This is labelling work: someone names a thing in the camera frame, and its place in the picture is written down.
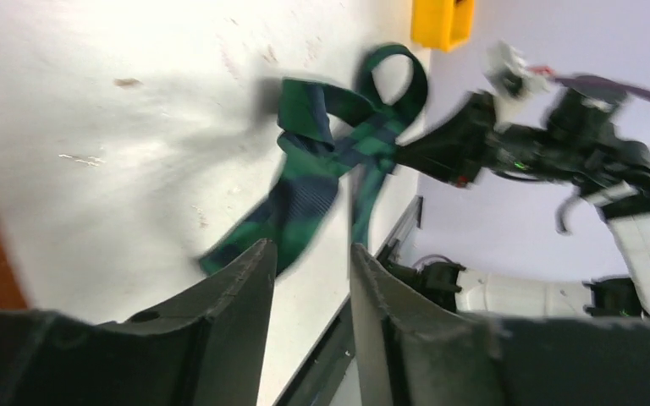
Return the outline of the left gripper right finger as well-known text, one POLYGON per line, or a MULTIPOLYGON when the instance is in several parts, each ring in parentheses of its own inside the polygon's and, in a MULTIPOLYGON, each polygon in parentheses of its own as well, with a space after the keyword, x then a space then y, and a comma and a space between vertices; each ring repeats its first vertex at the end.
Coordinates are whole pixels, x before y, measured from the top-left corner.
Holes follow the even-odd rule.
POLYGON ((350 249, 365 405, 650 405, 650 319, 457 315, 350 249))

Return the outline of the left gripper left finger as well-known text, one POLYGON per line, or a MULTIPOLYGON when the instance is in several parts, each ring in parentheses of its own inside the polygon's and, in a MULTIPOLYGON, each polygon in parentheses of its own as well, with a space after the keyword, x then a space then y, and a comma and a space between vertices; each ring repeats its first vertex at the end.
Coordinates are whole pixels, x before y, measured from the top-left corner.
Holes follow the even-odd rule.
POLYGON ((252 405, 276 265, 260 240, 121 323, 0 310, 0 405, 252 405))

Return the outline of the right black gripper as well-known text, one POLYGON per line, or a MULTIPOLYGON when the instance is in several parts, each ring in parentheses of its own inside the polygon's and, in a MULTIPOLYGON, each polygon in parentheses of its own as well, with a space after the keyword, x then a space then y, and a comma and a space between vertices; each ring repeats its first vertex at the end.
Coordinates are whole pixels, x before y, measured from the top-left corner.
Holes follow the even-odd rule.
POLYGON ((422 137, 400 146, 394 162, 431 178, 466 188, 484 168, 500 178, 525 183, 559 183, 561 171, 525 164, 521 158, 502 158, 504 144, 495 129, 498 96, 472 93, 462 108, 422 137))

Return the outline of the green navy striped tie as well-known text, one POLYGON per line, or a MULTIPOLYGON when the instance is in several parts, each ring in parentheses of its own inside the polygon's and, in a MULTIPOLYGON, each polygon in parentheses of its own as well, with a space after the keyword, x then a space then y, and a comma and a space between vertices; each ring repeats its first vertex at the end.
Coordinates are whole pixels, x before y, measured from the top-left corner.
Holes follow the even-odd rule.
POLYGON ((284 164, 268 195, 199 260, 211 276, 259 239, 277 248, 281 274, 305 253, 339 193, 339 180, 361 167, 354 193, 350 242, 367 244, 372 211, 396 163, 397 139, 427 102, 428 81, 417 57, 404 45, 373 48, 362 60, 355 88, 285 78, 278 101, 277 144, 284 164), (383 101, 374 69, 385 59, 410 60, 411 76, 401 97, 383 101))

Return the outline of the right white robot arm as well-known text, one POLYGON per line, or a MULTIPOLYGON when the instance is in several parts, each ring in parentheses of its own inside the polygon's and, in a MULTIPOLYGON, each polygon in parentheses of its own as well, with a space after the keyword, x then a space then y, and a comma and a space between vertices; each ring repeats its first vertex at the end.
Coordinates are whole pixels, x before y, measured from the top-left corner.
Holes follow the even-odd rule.
POLYGON ((499 99, 474 93, 452 118, 398 149, 398 164, 459 188, 483 169, 521 182, 571 184, 570 203, 583 200, 596 208, 628 269, 624 277, 554 283, 452 265, 437 289, 446 309, 650 316, 650 151, 642 142, 620 139, 612 121, 628 95, 573 86, 542 127, 508 123, 500 129, 499 99))

